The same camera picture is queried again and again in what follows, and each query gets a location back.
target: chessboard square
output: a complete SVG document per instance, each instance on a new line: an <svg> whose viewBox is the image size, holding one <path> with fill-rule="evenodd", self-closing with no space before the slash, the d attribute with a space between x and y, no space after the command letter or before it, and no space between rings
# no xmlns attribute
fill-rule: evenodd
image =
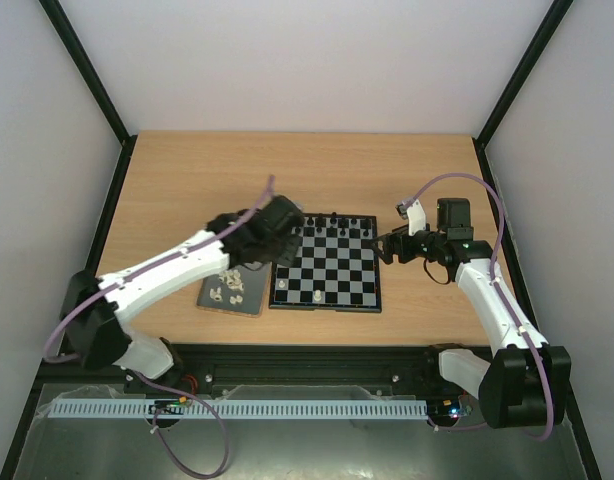
<svg viewBox="0 0 614 480"><path fill-rule="evenodd" d="M376 284L374 282L363 282L363 293L376 293Z"/></svg>
<svg viewBox="0 0 614 480"><path fill-rule="evenodd" d="M349 291L351 293L363 293L362 282L351 282Z"/></svg>
<svg viewBox="0 0 614 480"><path fill-rule="evenodd" d="M276 293L274 293L274 301L286 302L287 301L287 290L276 290Z"/></svg>
<svg viewBox="0 0 614 480"><path fill-rule="evenodd" d="M287 303L300 303L300 290L287 292Z"/></svg>
<svg viewBox="0 0 614 480"><path fill-rule="evenodd" d="M352 293L350 295L350 303L352 305L362 305L363 304L363 294L362 293Z"/></svg>
<svg viewBox="0 0 614 480"><path fill-rule="evenodd" d="M361 250L361 254L362 254L362 259L363 260L371 260L371 261L374 260L374 252L373 252L373 250L369 250L369 249L363 248Z"/></svg>
<svg viewBox="0 0 614 480"><path fill-rule="evenodd" d="M361 276L362 276L363 282L374 283L376 281L376 273L374 273L373 270L371 272L370 271L362 272Z"/></svg>
<svg viewBox="0 0 614 480"><path fill-rule="evenodd" d="M325 280L325 292L338 292L338 280Z"/></svg>
<svg viewBox="0 0 614 480"><path fill-rule="evenodd" d="M338 293L325 292L325 303L331 303L336 305L338 303Z"/></svg>
<svg viewBox="0 0 614 480"><path fill-rule="evenodd" d="M347 292L340 292L338 294L339 305L351 305L351 294Z"/></svg>
<svg viewBox="0 0 614 480"><path fill-rule="evenodd" d="M376 294L375 293L363 293L363 303L365 305L375 306L376 303Z"/></svg>
<svg viewBox="0 0 614 480"><path fill-rule="evenodd" d="M276 269L276 278L289 278L289 269L287 267L278 267Z"/></svg>

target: wooden tabletop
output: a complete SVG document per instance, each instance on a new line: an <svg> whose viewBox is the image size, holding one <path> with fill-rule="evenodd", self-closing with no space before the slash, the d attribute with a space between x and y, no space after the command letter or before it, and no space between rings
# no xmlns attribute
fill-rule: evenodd
<svg viewBox="0 0 614 480"><path fill-rule="evenodd" d="M142 132L98 273L142 262L216 215L250 207L270 173L277 193L305 211L376 215L386 233L404 223L395 204L446 172L480 175L469 136ZM493 245L496 228L482 187L448 179L430 188L422 203L432 226L439 197L469 198L475 238ZM445 275L439 267L432 271ZM421 261L382 264L380 275L380 314L267 305L258 318L209 312L195 306L198 282L148 308L133 325L180 343L487 344L467 297L456 284L432 282Z"/></svg>

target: white wall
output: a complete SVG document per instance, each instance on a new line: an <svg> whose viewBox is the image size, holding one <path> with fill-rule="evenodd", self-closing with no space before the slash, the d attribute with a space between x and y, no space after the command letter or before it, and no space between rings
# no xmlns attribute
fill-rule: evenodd
<svg viewBox="0 0 614 480"><path fill-rule="evenodd" d="M614 0L574 2L489 158L538 321L572 356L596 458L614 479Z"/></svg>
<svg viewBox="0 0 614 480"><path fill-rule="evenodd" d="M0 470L118 153L40 4L0 2Z"/></svg>
<svg viewBox="0 0 614 480"><path fill-rule="evenodd" d="M550 0L63 0L130 131L477 134Z"/></svg>

